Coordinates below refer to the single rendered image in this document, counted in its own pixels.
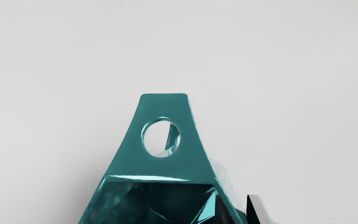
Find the teal faceted mug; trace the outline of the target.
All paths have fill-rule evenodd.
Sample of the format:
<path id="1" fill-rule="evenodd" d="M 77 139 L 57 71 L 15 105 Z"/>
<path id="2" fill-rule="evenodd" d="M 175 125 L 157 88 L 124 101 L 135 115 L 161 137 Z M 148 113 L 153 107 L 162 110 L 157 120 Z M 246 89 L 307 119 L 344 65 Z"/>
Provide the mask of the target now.
<path id="1" fill-rule="evenodd" d="M 171 125 L 165 153 L 145 134 Z M 145 94 L 78 224 L 249 224 L 210 163 L 183 93 Z"/>

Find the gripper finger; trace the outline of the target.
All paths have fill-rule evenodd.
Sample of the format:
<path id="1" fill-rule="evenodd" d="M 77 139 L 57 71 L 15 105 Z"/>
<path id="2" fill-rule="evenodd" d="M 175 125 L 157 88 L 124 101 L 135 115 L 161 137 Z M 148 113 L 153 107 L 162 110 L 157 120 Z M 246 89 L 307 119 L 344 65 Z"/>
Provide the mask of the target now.
<path id="1" fill-rule="evenodd" d="M 274 222 L 258 195 L 247 195 L 246 217 L 249 224 L 279 224 Z"/>

